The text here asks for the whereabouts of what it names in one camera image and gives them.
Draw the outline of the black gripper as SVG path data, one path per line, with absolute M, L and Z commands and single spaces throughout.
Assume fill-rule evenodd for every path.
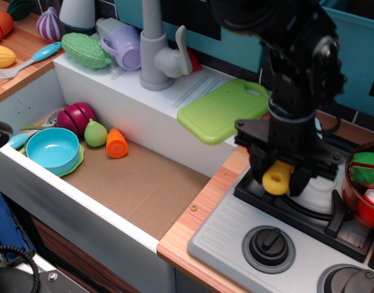
M 299 196 L 311 178 L 334 179 L 343 155 L 317 134 L 315 117 L 281 121 L 240 119 L 235 122 L 236 143 L 247 147 L 253 178 L 262 183 L 265 172 L 280 160 L 293 166 L 290 196 Z

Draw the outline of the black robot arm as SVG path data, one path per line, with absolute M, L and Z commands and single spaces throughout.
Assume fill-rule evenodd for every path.
M 237 144 L 250 155 L 261 183 L 277 161 L 292 166 L 289 194 L 299 196 L 311 178 L 334 179 L 343 156 L 318 134 L 319 108 L 343 92 L 336 25 L 317 1 L 209 1 L 225 29 L 255 35 L 267 48 L 273 72 L 268 120 L 236 121 Z

